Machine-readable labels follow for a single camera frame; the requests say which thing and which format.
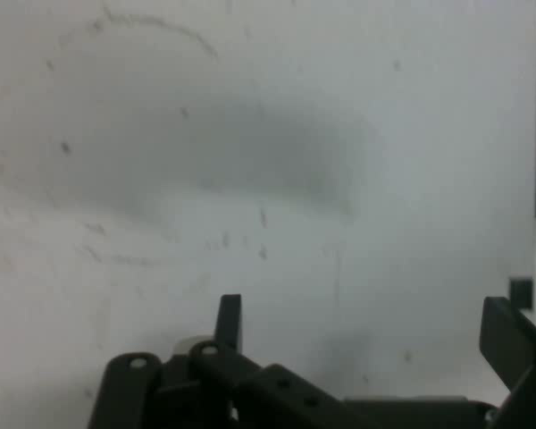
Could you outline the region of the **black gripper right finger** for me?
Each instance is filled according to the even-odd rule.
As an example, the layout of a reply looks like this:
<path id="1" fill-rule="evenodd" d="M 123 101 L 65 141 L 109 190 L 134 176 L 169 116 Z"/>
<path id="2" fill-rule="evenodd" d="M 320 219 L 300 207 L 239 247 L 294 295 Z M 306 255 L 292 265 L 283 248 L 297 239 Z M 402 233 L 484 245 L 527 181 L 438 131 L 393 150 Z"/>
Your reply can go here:
<path id="1" fill-rule="evenodd" d="M 536 428 L 536 325 L 501 297 L 483 302 L 481 354 L 509 393 L 490 428 Z"/>

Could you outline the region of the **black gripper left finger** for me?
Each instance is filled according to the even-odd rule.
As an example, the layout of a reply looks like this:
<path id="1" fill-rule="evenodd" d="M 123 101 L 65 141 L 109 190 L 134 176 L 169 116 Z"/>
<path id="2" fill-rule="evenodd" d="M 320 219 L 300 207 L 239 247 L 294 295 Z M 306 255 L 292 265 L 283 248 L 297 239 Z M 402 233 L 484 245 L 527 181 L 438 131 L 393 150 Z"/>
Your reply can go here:
<path id="1" fill-rule="evenodd" d="M 240 352 L 242 300 L 220 298 L 214 335 L 163 362 L 146 352 L 110 360 L 91 428 L 350 428 L 340 401 L 283 366 Z"/>

